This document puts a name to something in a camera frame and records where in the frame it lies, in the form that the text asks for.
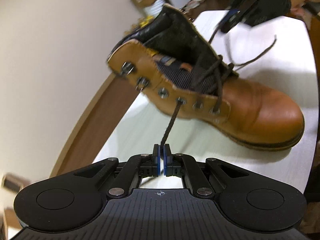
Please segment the tan leather boot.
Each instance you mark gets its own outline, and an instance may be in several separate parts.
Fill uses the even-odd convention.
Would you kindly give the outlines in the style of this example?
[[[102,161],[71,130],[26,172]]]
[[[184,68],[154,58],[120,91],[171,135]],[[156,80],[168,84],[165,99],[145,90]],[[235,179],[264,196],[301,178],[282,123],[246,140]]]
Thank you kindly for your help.
[[[107,64],[162,113],[204,121],[246,147],[280,151],[303,136],[303,113],[288,95],[241,79],[170,5],[120,40]]]

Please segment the white pedal trash bin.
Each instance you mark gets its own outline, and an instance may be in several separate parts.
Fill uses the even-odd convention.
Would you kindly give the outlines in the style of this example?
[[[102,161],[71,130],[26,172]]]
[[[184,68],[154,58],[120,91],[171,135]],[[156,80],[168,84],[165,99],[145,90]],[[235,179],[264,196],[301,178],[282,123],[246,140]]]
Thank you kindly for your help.
[[[14,193],[19,193],[24,187],[29,185],[29,180],[16,176],[11,173],[6,173],[2,178],[1,186]]]

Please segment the white plastic bucket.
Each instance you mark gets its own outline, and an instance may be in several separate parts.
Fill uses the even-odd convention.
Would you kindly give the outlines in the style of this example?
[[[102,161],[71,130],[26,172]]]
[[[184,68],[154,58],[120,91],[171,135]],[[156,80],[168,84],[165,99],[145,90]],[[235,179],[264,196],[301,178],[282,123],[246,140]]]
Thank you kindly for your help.
[[[157,17],[161,12],[164,4],[165,0],[156,0],[151,6],[145,7],[143,11],[146,16]]]

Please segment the dark brown shoelace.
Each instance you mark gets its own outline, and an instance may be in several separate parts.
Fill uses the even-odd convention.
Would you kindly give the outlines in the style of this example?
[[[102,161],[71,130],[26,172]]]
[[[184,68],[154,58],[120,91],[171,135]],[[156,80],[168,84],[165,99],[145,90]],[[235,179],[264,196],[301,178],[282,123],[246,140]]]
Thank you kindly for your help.
[[[280,145],[273,106],[279,93],[240,79],[234,64],[224,63],[191,23],[165,17],[138,38],[156,51],[162,83],[187,99],[181,118],[205,121],[248,147]]]

